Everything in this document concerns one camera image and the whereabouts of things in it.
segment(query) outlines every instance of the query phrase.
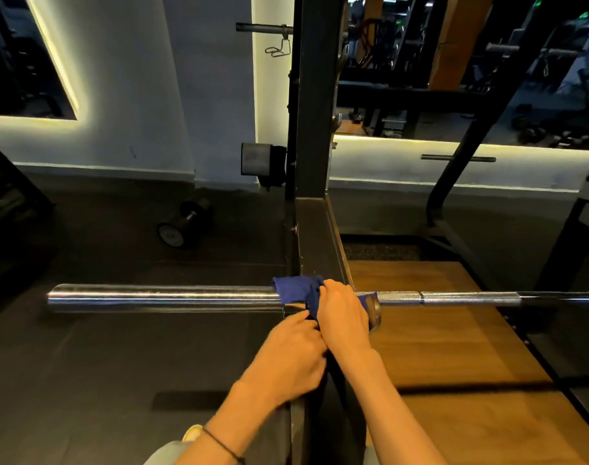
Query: dumbbell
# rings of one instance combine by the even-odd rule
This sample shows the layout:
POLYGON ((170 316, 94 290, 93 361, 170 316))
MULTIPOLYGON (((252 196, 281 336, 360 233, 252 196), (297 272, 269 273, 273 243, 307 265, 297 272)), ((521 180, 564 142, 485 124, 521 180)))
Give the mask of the dumbbell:
POLYGON ((165 244, 180 248, 195 242, 212 219, 213 205, 208 199, 186 199, 180 203, 178 213, 157 225, 157 232, 165 244))

